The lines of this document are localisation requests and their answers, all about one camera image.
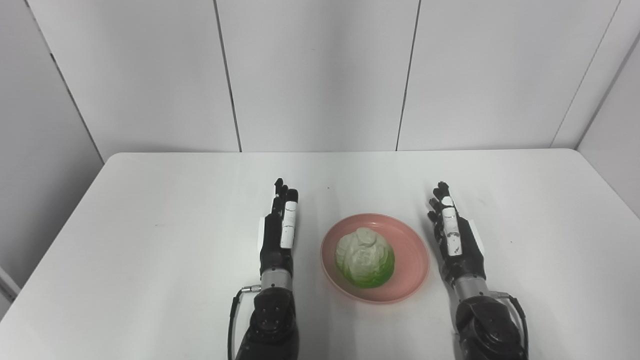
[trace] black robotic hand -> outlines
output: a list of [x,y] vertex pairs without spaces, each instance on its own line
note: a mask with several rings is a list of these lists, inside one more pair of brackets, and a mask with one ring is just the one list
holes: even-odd
[[[433,195],[429,201],[433,211],[428,217],[442,255],[442,276],[458,296],[455,323],[465,360],[527,359],[527,326],[518,300],[488,290],[484,256],[469,221],[458,214],[449,185],[438,183]],[[497,300],[500,298],[509,299],[520,315],[524,345],[509,309]]]
[[442,255],[442,275],[449,285],[465,275],[481,277],[484,274],[484,256],[476,243],[467,219],[459,216],[449,193],[449,185],[440,181],[433,189],[435,198],[429,201],[433,208],[428,216]]
[[[260,251],[260,293],[236,360],[297,360],[300,335],[293,297],[293,247],[298,191],[275,183],[271,213],[264,219]],[[229,336],[232,335],[230,322]],[[231,359],[230,341],[228,357]]]

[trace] cable connector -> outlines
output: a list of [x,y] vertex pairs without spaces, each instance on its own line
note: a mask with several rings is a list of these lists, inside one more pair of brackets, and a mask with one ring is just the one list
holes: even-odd
[[260,285],[250,285],[250,286],[243,286],[242,289],[240,289],[241,293],[259,293],[262,290],[262,287]]
[[490,291],[489,296],[494,299],[508,299],[511,297],[509,293],[504,293],[502,291]]

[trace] white fingertip pad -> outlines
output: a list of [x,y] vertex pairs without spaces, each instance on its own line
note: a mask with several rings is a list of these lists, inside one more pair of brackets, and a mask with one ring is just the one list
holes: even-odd
[[442,198],[442,201],[440,201],[440,203],[444,206],[453,206],[453,199],[451,198],[451,196],[445,196]]
[[284,218],[282,219],[282,236],[280,237],[280,247],[283,249],[293,248],[293,239],[296,236],[296,211],[298,203],[287,201],[284,206]]
[[462,242],[458,229],[458,216],[455,208],[442,209],[442,225],[447,238],[447,252],[449,256],[462,255]]

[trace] black cable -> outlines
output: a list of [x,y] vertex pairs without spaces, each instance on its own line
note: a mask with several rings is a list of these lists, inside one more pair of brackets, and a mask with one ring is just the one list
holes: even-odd
[[233,301],[231,302],[231,313],[229,314],[229,330],[227,334],[227,359],[228,360],[233,360],[231,356],[232,355],[231,342],[234,338],[234,324],[236,322],[236,311],[238,309],[238,304],[240,304],[241,295],[242,295],[242,290],[239,290],[238,294],[236,294],[236,297],[234,297]]
[[527,329],[527,317],[524,315],[524,310],[522,306],[520,306],[520,302],[517,298],[509,295],[509,301],[516,309],[518,316],[520,317],[520,323],[522,323],[522,334],[524,337],[524,356],[526,359],[529,358],[529,330]]

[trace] robotic hand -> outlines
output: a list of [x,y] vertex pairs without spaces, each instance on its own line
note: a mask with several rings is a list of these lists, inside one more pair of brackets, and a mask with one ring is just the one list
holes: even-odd
[[[264,239],[260,251],[260,286],[245,286],[232,303],[229,339],[242,292],[259,292],[236,360],[297,360],[300,337],[293,301],[293,260],[298,191],[282,179],[276,182],[271,213],[264,219]],[[231,360],[231,341],[228,342]]]
[[[438,183],[429,212],[442,255],[442,276],[460,301],[455,326],[465,360],[526,360],[528,333],[518,300],[507,293],[489,291],[480,252],[469,222],[459,216],[446,183]],[[520,316],[524,344],[509,309],[497,299],[509,299]]]

